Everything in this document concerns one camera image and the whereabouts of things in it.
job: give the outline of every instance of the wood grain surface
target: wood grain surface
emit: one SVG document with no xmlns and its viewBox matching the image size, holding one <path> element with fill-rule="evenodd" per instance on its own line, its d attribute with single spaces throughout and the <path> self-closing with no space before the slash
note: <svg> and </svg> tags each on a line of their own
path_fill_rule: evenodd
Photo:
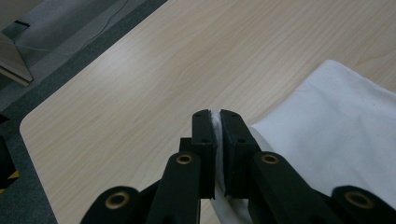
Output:
<svg viewBox="0 0 396 224">
<path fill-rule="evenodd" d="M 78 223 L 106 189 L 144 189 L 194 112 L 252 124 L 326 59 L 396 91 L 395 21 L 385 0 L 167 2 L 22 122 L 55 216 Z M 219 223 L 202 207 L 201 223 Z"/>
</svg>

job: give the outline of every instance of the folded cloth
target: folded cloth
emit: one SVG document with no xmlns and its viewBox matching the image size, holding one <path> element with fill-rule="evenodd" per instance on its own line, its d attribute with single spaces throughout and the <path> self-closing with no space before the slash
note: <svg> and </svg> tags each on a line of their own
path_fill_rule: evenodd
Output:
<svg viewBox="0 0 396 224">
<path fill-rule="evenodd" d="M 250 130 L 311 188 L 356 186 L 396 208 L 396 94 L 344 65 L 324 62 Z M 229 223 L 232 212 L 217 215 Z"/>
</svg>

